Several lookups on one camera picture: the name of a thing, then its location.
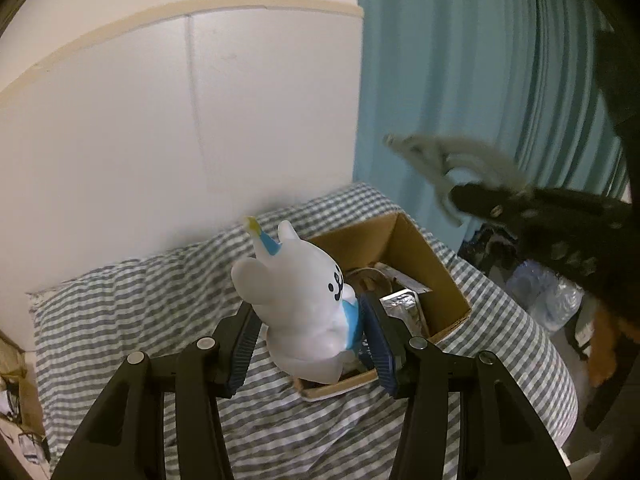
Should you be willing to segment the white plush rabbit toy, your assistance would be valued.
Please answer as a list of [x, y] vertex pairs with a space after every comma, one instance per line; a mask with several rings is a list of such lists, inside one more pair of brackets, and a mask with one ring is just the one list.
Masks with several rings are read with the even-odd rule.
[[335, 384], [356, 366], [362, 341], [356, 292], [335, 260], [288, 220], [276, 238], [254, 217], [244, 228], [255, 255], [233, 263], [231, 279], [265, 324], [273, 363], [294, 378]]

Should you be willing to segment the clear plastic water bottles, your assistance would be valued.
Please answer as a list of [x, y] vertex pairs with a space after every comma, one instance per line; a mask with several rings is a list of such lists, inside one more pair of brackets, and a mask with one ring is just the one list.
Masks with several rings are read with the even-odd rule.
[[578, 312], [584, 296], [580, 286], [533, 260], [514, 270], [506, 281], [506, 292], [549, 334]]

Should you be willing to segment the small brown cardboard box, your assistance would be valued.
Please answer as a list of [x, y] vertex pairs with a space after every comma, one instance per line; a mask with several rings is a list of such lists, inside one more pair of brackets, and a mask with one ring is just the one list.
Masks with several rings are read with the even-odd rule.
[[35, 358], [1, 334], [1, 416], [43, 437]]

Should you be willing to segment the silver foil packet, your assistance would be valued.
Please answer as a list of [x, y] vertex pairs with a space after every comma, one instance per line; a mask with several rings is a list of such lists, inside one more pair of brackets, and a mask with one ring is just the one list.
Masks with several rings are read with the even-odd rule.
[[381, 304], [391, 318], [398, 318], [405, 323], [412, 336], [427, 337], [427, 329], [421, 318], [419, 296], [411, 289], [405, 288], [392, 292], [381, 298]]

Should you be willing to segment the teal curtain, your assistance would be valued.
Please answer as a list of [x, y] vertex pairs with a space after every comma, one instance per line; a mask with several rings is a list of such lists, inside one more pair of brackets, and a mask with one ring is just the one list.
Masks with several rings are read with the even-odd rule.
[[608, 22], [592, 0], [359, 0], [363, 54], [354, 177], [451, 248], [433, 188], [384, 139], [465, 136], [539, 186], [621, 196], [626, 168], [594, 79]]

